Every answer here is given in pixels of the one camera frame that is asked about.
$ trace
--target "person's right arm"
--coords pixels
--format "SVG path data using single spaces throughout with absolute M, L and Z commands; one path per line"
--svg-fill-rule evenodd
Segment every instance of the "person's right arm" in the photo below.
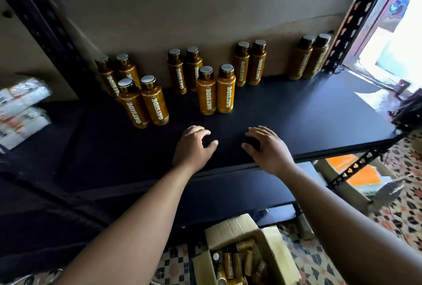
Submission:
M 261 151 L 242 147 L 290 189 L 347 284 L 422 283 L 419 253 L 306 175 L 273 131 L 259 126 L 245 135 L 259 140 Z

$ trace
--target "shelving unit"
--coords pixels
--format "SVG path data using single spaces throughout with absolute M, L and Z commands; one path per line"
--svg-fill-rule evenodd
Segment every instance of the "shelving unit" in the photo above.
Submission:
M 204 144 L 219 139 L 219 147 L 183 193 L 175 228 L 295 203 L 287 187 L 257 169 L 241 149 L 240 144 L 248 141 L 248 126 L 272 128 L 298 163 L 356 152 L 377 157 L 412 129 L 407 121 L 398 129 L 354 94 L 345 75 L 332 75 L 376 0 L 358 0 L 360 5 L 347 14 L 333 40 L 325 73 L 299 81 L 272 76 L 258 86 L 236 88 L 233 112 L 212 117 L 199 113 L 195 94 L 177 96 L 172 89 L 165 90 L 170 122 L 145 130 L 134 128 L 121 106 L 100 89 L 48 0 L 7 1 L 80 101 L 45 104 L 53 124 L 6 155 L 11 175 L 5 184 L 11 193 L 30 192 L 34 200 L 5 200 L 0 223 L 2 217 L 13 215 L 29 219 L 34 215 L 30 211 L 36 210 L 69 221 L 67 228 L 80 238 L 60 245 L 40 239 L 48 247 L 41 252 L 22 243 L 13 257 L 3 251 L 0 275 L 13 275 L 7 270 L 11 260 L 17 274 L 40 268 L 28 265 L 27 259 L 43 258 L 47 265 L 56 258 L 61 259 L 57 264 L 70 260 L 171 167 L 174 147 L 190 125 L 210 129 L 212 136 Z M 300 166 L 317 177 L 309 163 Z

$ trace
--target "person's left arm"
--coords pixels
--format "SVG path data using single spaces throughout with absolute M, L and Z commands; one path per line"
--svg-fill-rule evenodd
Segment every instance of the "person's left arm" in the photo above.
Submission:
M 166 246 L 182 192 L 217 148 L 202 138 L 211 132 L 189 127 L 177 144 L 173 168 L 118 220 L 98 235 L 64 270 L 58 285 L 146 285 Z

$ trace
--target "person's left hand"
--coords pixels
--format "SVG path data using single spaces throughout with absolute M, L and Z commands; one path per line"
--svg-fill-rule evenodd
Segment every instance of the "person's left hand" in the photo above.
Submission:
M 173 166 L 185 166 L 191 175 L 202 169 L 218 146 L 218 141 L 212 141 L 207 148 L 203 147 L 202 138 L 209 134 L 211 132 L 202 126 L 187 128 L 177 143 Z

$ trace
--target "beige wall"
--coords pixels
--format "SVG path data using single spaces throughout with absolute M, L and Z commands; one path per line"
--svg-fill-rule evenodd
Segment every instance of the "beige wall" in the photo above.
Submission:
M 100 53 L 128 53 L 140 73 L 154 74 L 170 85 L 167 50 L 199 47 L 204 63 L 217 69 L 230 61 L 240 40 L 267 41 L 264 75 L 284 71 L 288 52 L 305 33 L 336 30 L 352 0 L 53 0 L 82 55 L 93 66 Z M 43 71 L 66 85 L 24 26 L 0 20 L 7 55 L 0 51 L 0 72 Z

